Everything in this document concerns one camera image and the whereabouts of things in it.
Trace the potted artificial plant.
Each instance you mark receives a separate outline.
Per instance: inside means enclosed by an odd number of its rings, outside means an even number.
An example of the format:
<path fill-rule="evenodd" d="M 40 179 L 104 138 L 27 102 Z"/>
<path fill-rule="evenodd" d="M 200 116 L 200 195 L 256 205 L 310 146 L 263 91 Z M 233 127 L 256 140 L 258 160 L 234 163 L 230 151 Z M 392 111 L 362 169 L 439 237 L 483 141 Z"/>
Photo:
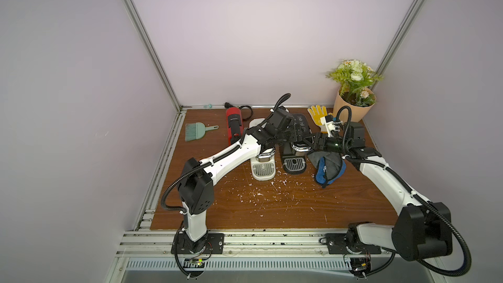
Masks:
<path fill-rule="evenodd" d="M 339 84 L 333 115 L 348 106 L 353 122 L 360 122 L 375 105 L 376 95 L 370 88 L 384 78 L 360 60 L 343 60 L 338 67 L 327 72 L 326 77 Z"/>

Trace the green hand brush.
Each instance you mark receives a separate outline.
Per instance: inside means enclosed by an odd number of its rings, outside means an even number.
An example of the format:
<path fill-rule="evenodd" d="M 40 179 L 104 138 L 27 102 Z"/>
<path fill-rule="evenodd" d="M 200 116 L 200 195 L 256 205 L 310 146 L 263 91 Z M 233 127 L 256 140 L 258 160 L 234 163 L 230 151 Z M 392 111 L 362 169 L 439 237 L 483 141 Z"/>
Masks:
<path fill-rule="evenodd" d="M 204 137 L 204 135 L 213 130 L 217 130 L 219 128 L 218 125 L 215 126 L 206 126 L 204 123 L 189 123 L 185 126 L 185 141 L 195 141 L 200 140 Z"/>

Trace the red coffee machine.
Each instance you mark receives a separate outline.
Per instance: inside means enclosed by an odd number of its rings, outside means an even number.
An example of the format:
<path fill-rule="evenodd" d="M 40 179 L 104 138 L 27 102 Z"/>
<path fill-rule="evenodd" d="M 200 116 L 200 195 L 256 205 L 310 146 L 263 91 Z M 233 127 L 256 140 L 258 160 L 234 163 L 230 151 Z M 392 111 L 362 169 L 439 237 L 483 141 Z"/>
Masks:
<path fill-rule="evenodd" d="M 238 107 L 229 107 L 226 110 L 227 137 L 229 145 L 238 142 L 243 133 L 242 114 Z"/>

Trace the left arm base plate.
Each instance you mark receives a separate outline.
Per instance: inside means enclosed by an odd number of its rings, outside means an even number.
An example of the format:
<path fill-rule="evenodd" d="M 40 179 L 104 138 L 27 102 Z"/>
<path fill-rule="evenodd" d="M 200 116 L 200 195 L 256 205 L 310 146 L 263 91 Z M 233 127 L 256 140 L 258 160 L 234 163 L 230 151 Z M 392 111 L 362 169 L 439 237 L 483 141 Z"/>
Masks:
<path fill-rule="evenodd" d="M 223 233 L 207 233 L 197 241 L 192 241 L 186 232 L 176 234 L 171 254 L 217 254 L 223 253 L 225 235 Z"/>

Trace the white coffee machine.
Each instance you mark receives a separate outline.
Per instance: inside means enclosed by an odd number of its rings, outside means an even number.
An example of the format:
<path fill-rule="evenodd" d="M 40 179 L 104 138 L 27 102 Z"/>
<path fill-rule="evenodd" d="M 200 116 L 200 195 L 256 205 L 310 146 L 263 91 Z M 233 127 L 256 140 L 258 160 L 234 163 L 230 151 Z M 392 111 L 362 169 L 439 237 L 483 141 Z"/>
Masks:
<path fill-rule="evenodd" d="M 265 150 L 257 157 L 250 159 L 251 174 L 258 181 L 267 181 L 275 177 L 275 148 Z"/>

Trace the blue grey microfiber cloth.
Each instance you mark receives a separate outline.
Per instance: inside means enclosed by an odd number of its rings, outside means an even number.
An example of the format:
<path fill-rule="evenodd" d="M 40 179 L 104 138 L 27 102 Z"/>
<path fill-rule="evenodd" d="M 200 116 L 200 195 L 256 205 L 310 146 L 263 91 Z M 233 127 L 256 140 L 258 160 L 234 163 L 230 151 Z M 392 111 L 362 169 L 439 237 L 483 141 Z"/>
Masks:
<path fill-rule="evenodd" d="M 322 186 L 322 189 L 340 178 L 347 168 L 340 153 L 313 151 L 307 157 L 316 168 L 314 179 L 316 183 Z"/>

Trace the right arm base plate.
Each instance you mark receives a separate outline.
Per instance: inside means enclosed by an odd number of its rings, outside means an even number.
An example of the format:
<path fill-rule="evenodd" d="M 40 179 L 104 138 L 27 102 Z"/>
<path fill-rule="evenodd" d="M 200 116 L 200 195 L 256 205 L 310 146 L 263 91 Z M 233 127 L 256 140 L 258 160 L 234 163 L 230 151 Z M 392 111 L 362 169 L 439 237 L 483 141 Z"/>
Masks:
<path fill-rule="evenodd" d="M 319 243 L 327 247 L 329 254 L 381 254 L 380 247 L 363 244 L 345 233 L 327 233 Z"/>

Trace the black coffee machine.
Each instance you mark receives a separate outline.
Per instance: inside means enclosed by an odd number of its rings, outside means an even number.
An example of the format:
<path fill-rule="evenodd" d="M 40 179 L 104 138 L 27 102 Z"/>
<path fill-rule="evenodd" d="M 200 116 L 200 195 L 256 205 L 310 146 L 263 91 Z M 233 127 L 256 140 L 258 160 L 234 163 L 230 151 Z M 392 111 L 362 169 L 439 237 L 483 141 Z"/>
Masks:
<path fill-rule="evenodd" d="M 311 134 L 308 120 L 302 113 L 293 114 L 296 124 L 300 126 L 302 135 Z M 307 168 L 306 155 L 310 152 L 310 146 L 299 141 L 296 143 L 283 144 L 279 148 L 283 169 L 291 175 L 305 172 Z"/>

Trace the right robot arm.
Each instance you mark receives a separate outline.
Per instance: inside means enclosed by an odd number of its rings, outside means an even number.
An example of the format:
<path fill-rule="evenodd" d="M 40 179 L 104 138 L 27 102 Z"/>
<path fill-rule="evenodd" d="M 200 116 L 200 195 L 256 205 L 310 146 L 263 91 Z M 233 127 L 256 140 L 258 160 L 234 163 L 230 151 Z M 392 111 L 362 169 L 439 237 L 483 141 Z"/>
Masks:
<path fill-rule="evenodd" d="M 419 262 L 427 269 L 443 276 L 459 277 L 472 266 L 468 244 L 451 222 L 451 212 L 443 203 L 433 203 L 410 186 L 374 148 L 365 146 L 362 126 L 350 119 L 343 121 L 342 107 L 330 115 L 324 106 L 308 109 L 321 131 L 312 140 L 311 162 L 317 169 L 316 181 L 327 187 L 342 176 L 349 162 L 366 176 L 388 199 L 398 219 L 393 226 L 372 222 L 351 224 L 345 237 L 347 250 L 360 252 L 365 245 L 380 247 L 409 262 Z M 460 244 L 462 265 L 447 270 L 428 263 L 428 259 L 450 255 L 453 241 Z"/>

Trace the yellow work glove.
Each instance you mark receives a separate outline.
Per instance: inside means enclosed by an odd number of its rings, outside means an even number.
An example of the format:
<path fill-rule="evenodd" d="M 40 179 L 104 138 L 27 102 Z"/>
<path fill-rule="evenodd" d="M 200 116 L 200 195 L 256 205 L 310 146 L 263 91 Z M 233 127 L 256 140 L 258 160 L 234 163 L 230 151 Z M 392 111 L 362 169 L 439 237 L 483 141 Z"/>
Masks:
<path fill-rule="evenodd" d="M 320 131 L 322 133 L 327 133 L 327 128 L 325 124 L 322 123 L 322 120 L 325 120 L 325 118 L 328 116 L 327 107 L 320 105 L 310 106 L 307 111 L 314 124 L 320 128 Z"/>

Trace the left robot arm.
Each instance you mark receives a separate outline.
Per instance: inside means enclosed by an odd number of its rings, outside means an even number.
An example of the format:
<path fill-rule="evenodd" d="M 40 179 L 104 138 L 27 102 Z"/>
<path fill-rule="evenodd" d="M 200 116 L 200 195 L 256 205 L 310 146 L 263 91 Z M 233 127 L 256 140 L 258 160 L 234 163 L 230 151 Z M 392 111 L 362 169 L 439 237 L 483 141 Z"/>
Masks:
<path fill-rule="evenodd" d="M 229 147 L 200 161 L 186 161 L 179 178 L 175 179 L 162 194 L 159 204 L 165 211 L 177 211 L 183 216 L 173 240 L 172 254 L 178 269 L 187 279 L 196 279 L 201 271 L 188 271 L 179 253 L 202 254 L 208 246 L 206 211 L 214 203 L 214 187 L 229 172 L 242 163 L 267 150 L 288 143 L 296 137 L 297 127 L 292 113 L 282 104 L 291 97 L 282 95 L 270 114 L 259 124 L 243 130 Z"/>

